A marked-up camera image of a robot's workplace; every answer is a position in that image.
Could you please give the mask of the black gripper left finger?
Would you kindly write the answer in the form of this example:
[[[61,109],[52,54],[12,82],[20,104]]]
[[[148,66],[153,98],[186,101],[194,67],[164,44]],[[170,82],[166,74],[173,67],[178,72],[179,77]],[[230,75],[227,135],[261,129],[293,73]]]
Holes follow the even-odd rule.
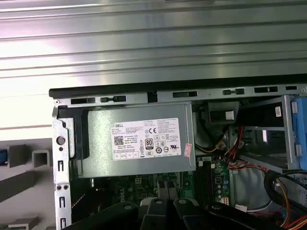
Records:
[[[79,220],[66,230],[167,230],[169,200],[145,199],[147,205],[138,207],[132,202],[121,202],[98,213]]]

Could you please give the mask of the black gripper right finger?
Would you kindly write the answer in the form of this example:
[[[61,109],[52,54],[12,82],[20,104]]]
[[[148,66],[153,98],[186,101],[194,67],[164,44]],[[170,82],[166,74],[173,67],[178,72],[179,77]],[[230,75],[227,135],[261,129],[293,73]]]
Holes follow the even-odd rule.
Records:
[[[202,208],[189,199],[174,201],[187,230],[281,230],[282,227],[222,203]]]

